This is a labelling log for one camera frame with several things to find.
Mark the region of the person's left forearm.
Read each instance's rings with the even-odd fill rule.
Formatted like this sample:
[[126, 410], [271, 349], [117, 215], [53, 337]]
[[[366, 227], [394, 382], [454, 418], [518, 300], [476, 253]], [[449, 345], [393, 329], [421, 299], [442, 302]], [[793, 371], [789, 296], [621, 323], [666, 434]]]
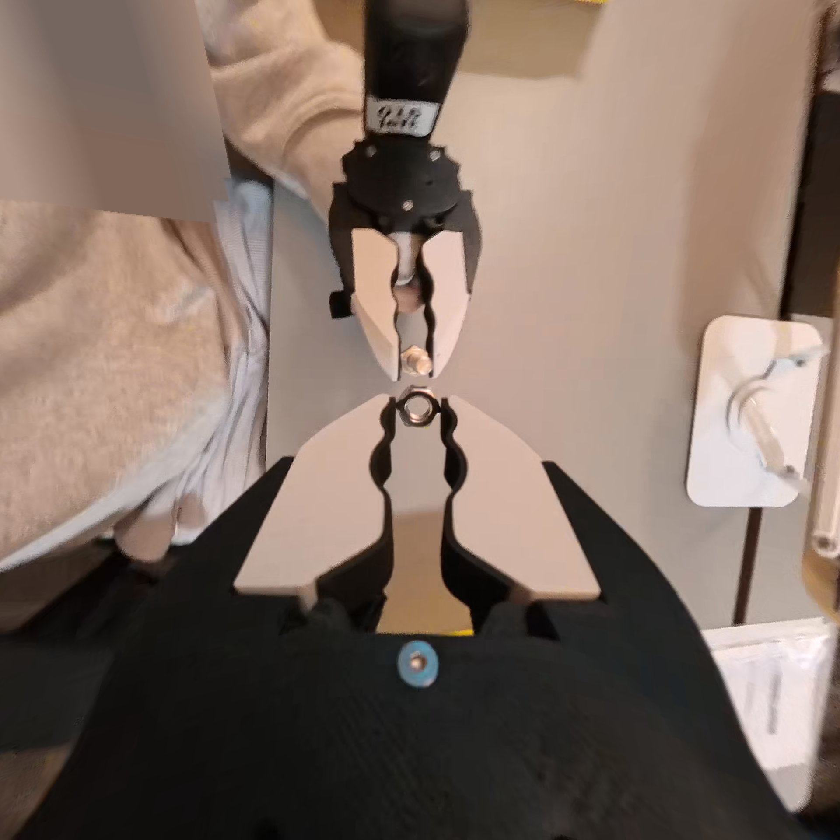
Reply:
[[261, 171], [327, 220], [362, 134], [361, 59], [309, 1], [196, 1], [220, 123]]

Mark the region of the grey desk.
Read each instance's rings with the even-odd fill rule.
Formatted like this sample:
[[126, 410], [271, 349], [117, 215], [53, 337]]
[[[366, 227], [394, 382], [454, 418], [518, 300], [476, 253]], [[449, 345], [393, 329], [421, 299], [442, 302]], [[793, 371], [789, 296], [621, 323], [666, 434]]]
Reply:
[[435, 140], [483, 234], [432, 384], [730, 624], [748, 516], [685, 491], [701, 335], [778, 312], [823, 2], [472, 2]]

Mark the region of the white stand base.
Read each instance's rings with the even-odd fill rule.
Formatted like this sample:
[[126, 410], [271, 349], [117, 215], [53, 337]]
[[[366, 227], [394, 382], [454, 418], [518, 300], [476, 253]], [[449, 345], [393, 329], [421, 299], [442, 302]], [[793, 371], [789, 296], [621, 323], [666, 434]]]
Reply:
[[827, 346], [803, 322], [722, 315], [703, 334], [686, 472], [701, 508], [784, 508], [805, 468]]

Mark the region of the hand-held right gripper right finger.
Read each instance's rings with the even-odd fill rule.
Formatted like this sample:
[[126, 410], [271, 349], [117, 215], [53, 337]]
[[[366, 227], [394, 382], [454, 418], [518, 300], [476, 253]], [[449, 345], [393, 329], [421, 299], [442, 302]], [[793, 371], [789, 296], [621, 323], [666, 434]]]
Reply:
[[452, 396], [453, 452], [465, 461], [450, 498], [455, 547], [507, 601], [595, 601], [602, 593], [543, 461], [510, 429]]

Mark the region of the metal hex nut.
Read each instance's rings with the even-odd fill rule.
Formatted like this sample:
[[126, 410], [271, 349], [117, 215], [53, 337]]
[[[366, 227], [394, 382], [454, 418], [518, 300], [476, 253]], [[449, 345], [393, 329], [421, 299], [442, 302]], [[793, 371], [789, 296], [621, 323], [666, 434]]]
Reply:
[[395, 410], [407, 427], [428, 427], [440, 414], [440, 403], [427, 386], [410, 385], [395, 401]]

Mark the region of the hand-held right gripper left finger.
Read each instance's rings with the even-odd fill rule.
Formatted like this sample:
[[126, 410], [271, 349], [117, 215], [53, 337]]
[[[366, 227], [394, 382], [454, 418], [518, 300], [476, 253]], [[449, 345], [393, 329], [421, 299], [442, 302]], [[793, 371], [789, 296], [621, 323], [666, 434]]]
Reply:
[[376, 395], [313, 435], [289, 465], [245, 557], [239, 595], [289, 597], [302, 611], [331, 599], [382, 604], [394, 569], [395, 399]]

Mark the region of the person's torso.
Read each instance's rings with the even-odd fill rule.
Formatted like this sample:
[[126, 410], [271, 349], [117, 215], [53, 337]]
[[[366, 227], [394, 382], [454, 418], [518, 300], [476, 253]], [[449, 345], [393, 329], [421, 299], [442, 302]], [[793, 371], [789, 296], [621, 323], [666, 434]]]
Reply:
[[2, 200], [2, 571], [107, 536], [161, 560], [264, 473], [272, 209]]

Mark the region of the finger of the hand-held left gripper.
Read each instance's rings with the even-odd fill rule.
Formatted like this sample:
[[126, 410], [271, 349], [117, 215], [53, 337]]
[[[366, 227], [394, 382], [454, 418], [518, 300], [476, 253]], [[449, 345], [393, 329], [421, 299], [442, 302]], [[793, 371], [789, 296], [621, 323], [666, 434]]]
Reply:
[[351, 232], [353, 292], [351, 302], [364, 336], [390, 382], [401, 372], [401, 340], [396, 329], [397, 303], [392, 279], [398, 267], [394, 242], [373, 228]]
[[455, 351], [469, 305], [464, 236], [441, 231], [423, 244], [420, 256], [431, 282], [426, 311], [434, 324], [428, 329], [431, 346], [427, 353], [432, 364], [430, 376], [434, 379]]

